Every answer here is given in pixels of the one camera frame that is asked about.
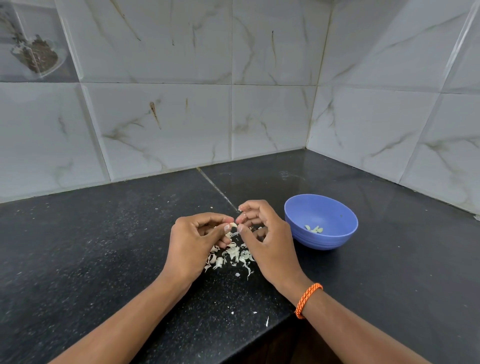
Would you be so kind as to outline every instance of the orange bracelet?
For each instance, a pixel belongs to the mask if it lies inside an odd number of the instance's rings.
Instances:
[[[303,307],[307,303],[307,300],[310,298],[312,293],[316,291],[317,288],[321,288],[322,290],[324,289],[320,283],[314,283],[307,289],[307,291],[300,298],[299,304],[297,305],[297,309],[295,310],[295,314],[297,315],[298,318],[305,318],[303,317],[301,312],[303,310]]]

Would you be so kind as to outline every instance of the plastic bowl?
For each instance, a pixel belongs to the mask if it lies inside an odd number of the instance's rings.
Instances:
[[[347,206],[330,197],[318,194],[298,194],[285,202],[285,221],[290,224],[292,235],[303,245],[329,250],[343,245],[359,225],[358,219]],[[313,230],[323,228],[321,233]]]

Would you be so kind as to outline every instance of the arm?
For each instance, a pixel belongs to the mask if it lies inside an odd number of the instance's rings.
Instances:
[[[243,213],[236,220],[238,230],[262,274],[296,306],[313,282],[300,268],[290,226],[266,201],[247,201],[239,210]],[[249,227],[260,223],[266,228],[252,233]],[[429,363],[322,290],[311,295],[302,314],[345,364]]]
[[[214,213],[179,218],[172,227],[167,262],[158,278],[50,364],[129,363],[200,275],[212,246],[230,242],[225,237],[230,222],[233,218]]]

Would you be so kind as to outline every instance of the black countertop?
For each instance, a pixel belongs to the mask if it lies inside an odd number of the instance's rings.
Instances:
[[[235,206],[266,199],[283,216],[301,193],[348,205],[359,229],[344,246],[296,243],[307,275],[433,363],[480,362],[471,214],[304,150],[202,170]],[[45,363],[75,343],[155,279],[175,219],[204,211],[237,213],[197,170],[0,205],[0,363]],[[291,317],[252,267],[248,281],[229,265],[202,274],[133,362],[220,363]]]

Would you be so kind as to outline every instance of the hand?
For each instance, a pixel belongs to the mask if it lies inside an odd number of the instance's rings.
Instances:
[[[239,206],[239,210],[243,212],[236,219],[237,230],[262,274],[296,305],[312,281],[300,267],[290,225],[264,200],[247,201]],[[252,233],[249,227],[261,223],[266,227]],[[263,242],[258,240],[259,237],[264,238]]]
[[[180,279],[189,286],[202,272],[212,247],[226,246],[231,241],[225,236],[231,222],[232,217],[212,212],[178,218],[172,226],[161,275]]]

